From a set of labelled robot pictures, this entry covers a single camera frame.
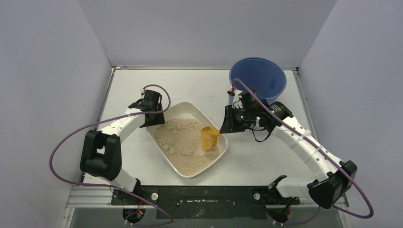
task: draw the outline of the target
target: white wall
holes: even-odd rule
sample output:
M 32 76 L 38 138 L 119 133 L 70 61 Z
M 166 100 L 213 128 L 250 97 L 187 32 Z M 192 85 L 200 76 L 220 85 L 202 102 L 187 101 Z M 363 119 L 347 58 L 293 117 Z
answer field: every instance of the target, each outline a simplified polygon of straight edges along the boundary
M 112 65 L 300 66 L 336 0 L 78 0 Z
M 402 12 L 401 0 L 339 0 L 299 71 L 321 143 L 358 165 L 374 205 L 357 228 L 403 223 Z M 368 212 L 356 190 L 347 196 Z
M 71 186 L 53 147 L 99 115 L 111 67 L 75 0 L 0 3 L 0 223 L 58 227 Z M 84 134 L 56 155 L 78 179 Z

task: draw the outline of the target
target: tabletop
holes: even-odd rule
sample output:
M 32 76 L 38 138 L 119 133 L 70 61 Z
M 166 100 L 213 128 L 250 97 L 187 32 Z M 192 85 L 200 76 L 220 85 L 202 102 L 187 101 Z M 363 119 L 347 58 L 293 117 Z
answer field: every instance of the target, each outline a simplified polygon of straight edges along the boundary
M 288 107 L 309 129 L 304 106 L 292 71 L 285 71 L 287 86 L 278 101 Z M 224 119 L 228 104 L 229 70 L 116 70 L 106 96 L 101 120 L 121 115 L 140 98 L 148 84 L 163 86 L 172 104 L 191 102 L 216 126 Z M 167 106 L 166 96 L 163 107 Z M 136 129 L 122 143 L 122 168 L 143 185 L 268 185 L 280 175 L 311 177 L 310 169 L 280 139 L 269 137 L 257 143 L 251 131 L 225 134 L 229 147 L 210 168 L 193 178 L 179 176 L 161 155 L 145 128 Z M 264 138 L 264 132 L 257 132 Z M 86 183 L 105 181 L 86 175 Z

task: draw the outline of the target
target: litter box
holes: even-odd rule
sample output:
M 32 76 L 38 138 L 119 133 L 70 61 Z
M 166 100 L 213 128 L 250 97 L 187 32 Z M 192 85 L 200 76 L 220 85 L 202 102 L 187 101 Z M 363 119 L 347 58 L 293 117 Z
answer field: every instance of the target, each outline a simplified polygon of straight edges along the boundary
M 216 129 L 217 126 L 209 119 L 206 117 L 206 115 L 200 111 L 194 104 L 189 103 L 189 102 L 182 102 L 177 105 L 172 106 L 169 108 L 166 112 L 164 112 L 164 117 L 165 121 L 174 119 L 174 118 L 180 118 L 180 119 L 196 119 L 200 121 L 202 124 L 205 126 L 214 126 Z M 228 140 L 223 136 L 219 135 L 217 138 L 217 145 L 220 147 L 220 154 L 219 156 L 213 160 L 209 165 L 204 167 L 204 169 L 198 171 L 197 173 L 193 175 L 183 175 L 180 173 L 176 167 L 169 161 L 169 159 L 166 157 L 165 153 L 162 151 L 162 149 L 158 146 L 158 142 L 154 138 L 154 133 L 157 130 L 158 126 L 150 126 L 147 127 L 147 132 L 149 133 L 150 137 L 152 138 L 153 142 L 155 143 L 155 146 L 158 148 L 158 150 L 161 152 L 162 156 L 167 160 L 167 162 L 172 166 L 172 168 L 178 173 L 180 176 L 185 177 L 185 178 L 191 178 L 194 176 L 199 175 L 206 169 L 208 169 L 210 166 L 212 166 L 220 157 L 227 151 L 228 149 Z

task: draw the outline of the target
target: purple cable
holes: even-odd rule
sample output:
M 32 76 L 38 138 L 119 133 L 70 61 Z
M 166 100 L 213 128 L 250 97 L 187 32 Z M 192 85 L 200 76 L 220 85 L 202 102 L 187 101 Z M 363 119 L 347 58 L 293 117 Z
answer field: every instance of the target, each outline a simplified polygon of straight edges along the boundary
M 314 220 L 314 219 L 317 217 L 317 215 L 319 214 L 319 211 L 320 211 L 320 207 L 317 208 L 316 213 L 315 213 L 312 217 L 308 218 L 308 219 L 305 220 L 305 221 L 302 221 L 302 222 L 287 222 L 287 223 L 283 223 L 283 225 L 286 225 L 286 226 L 295 226 L 295 225 L 302 225 L 302 224 L 305 224 L 305 223 L 309 223 L 310 221 Z M 281 222 L 275 221 L 270 215 L 269 215 L 269 218 L 270 218 L 271 220 L 273 220 L 276 224 L 279 224 L 279 225 L 282 224 Z
M 234 82 L 237 81 L 239 82 L 251 95 L 254 99 L 256 99 L 256 101 L 274 118 L 276 119 L 279 123 L 281 123 L 282 125 L 284 125 L 286 128 L 288 128 L 290 131 L 294 132 L 295 134 L 297 134 L 298 136 L 301 136 L 302 134 L 299 133 L 297 130 L 295 130 L 294 128 L 292 128 L 290 125 L 286 124 L 285 122 L 283 122 L 280 118 L 278 118 L 276 115 L 274 115 L 260 100 L 259 98 L 238 78 L 235 78 L 232 81 L 232 84 L 234 84 Z M 309 144 L 311 144 L 315 149 L 318 149 L 319 147 L 309 138 L 304 137 L 304 140 L 307 141 Z M 359 214 L 355 214 L 352 213 L 348 210 L 345 210 L 343 208 L 340 208 L 338 206 L 333 205 L 334 208 L 336 208 L 337 210 L 340 210 L 344 213 L 347 213 L 349 215 L 355 216 L 357 218 L 361 218 L 361 219 L 368 219 L 371 218 L 374 215 L 374 208 L 371 205 L 371 202 L 369 201 L 368 197 L 365 195 L 364 191 L 360 188 L 360 186 L 358 186 L 358 184 L 354 181 L 353 178 L 350 177 L 350 175 L 348 175 L 346 173 L 346 171 L 344 171 L 340 166 L 338 166 L 338 164 L 332 160 L 328 155 L 326 155 L 325 152 L 323 152 L 322 149 L 319 149 L 319 152 L 326 158 L 329 160 L 330 163 L 332 163 L 343 175 L 345 175 L 345 177 L 354 185 L 354 187 L 358 190 L 358 192 L 361 194 L 361 196 L 363 197 L 363 199 L 365 200 L 368 208 L 369 208 L 369 214 L 368 215 L 359 215 Z
M 130 113 L 129 115 L 159 114 L 159 113 L 165 112 L 165 111 L 168 110 L 168 108 L 171 106 L 171 98 L 169 97 L 168 92 L 167 92 L 162 86 L 152 84 L 152 85 L 146 85 L 146 86 L 144 87 L 144 89 L 146 89 L 147 87 L 150 87 L 150 86 L 158 87 L 158 88 L 162 89 L 162 90 L 166 93 L 166 96 L 168 97 L 168 106 L 167 106 L 164 110 L 162 110 L 162 111 L 157 111 L 157 112 L 138 112 L 138 113 Z M 166 225 L 166 224 L 173 223 L 173 218 L 172 218 L 166 211 L 162 210 L 162 209 L 159 208 L 157 205 L 153 204 L 152 202 L 150 202 L 150 201 L 148 201 L 148 200 L 146 200 L 146 199 L 143 199 L 143 198 L 140 197 L 140 196 L 137 196 L 136 194 L 134 194 L 134 193 L 132 193 L 132 192 L 126 191 L 126 190 L 124 190 L 124 189 L 122 189 L 122 188 L 120 188 L 120 187 L 118 187 L 118 186 L 109 185 L 109 184 L 89 184 L 89 183 L 80 183 L 80 182 L 76 182 L 76 181 L 72 181 L 72 180 L 67 180 L 67 179 L 61 177 L 59 174 L 57 174 L 56 171 L 55 171 L 55 169 L 53 168 L 53 157 L 55 156 L 55 153 L 56 153 L 56 151 L 58 150 L 58 148 L 61 146 L 61 144 L 63 144 L 68 138 L 70 138 L 71 136 L 73 136 L 73 135 L 76 134 L 77 132 L 82 131 L 82 130 L 88 128 L 88 127 L 92 127 L 92 126 L 95 126 L 95 125 L 98 125 L 98 124 L 107 123 L 107 122 L 113 121 L 113 120 L 122 119 L 122 118 L 125 118 L 125 117 L 127 117 L 127 116 L 128 116 L 128 115 L 121 115 L 121 116 L 117 116 L 117 117 L 110 118 L 110 119 L 107 119 L 107 120 L 102 120 L 102 121 L 99 121 L 99 122 L 96 122 L 96 123 L 90 123 L 90 124 L 88 124 L 88 125 L 85 125 L 85 126 L 83 126 L 83 127 L 78 128 L 77 130 L 75 130 L 75 131 L 73 131 L 72 133 L 68 134 L 66 137 L 64 137 L 64 138 L 56 145 L 56 147 L 53 149 L 53 151 L 52 151 L 52 153 L 51 153 L 51 155 L 50 155 L 50 159 L 49 159 L 49 168 L 50 168 L 50 171 L 53 173 L 53 175 L 54 175 L 56 178 L 58 178 L 59 180 L 61 180 L 61 181 L 63 181 L 63 182 L 69 183 L 69 184 L 82 185 L 82 186 L 93 186 L 93 187 L 109 187 L 109 188 L 115 188 L 115 189 L 117 189 L 117 190 L 119 190 L 119 191 L 122 191 L 122 192 L 124 192 L 124 193 L 127 193 L 127 194 L 129 194 L 129 195 L 131 195 L 131 196 L 134 196 L 134 197 L 138 198 L 139 200 L 142 200 L 144 203 L 147 203 L 147 204 L 153 206 L 154 208 L 156 208 L 157 210 L 159 210 L 160 212 L 162 212 L 164 215 L 166 215 L 166 216 L 169 218 L 169 220 L 170 220 L 170 221 L 167 221 L 167 222 L 154 223 L 154 224 L 149 224 L 149 225 L 133 224 L 133 226 L 136 226 L 136 227 L 155 227 L 155 226 L 161 226 L 161 225 Z

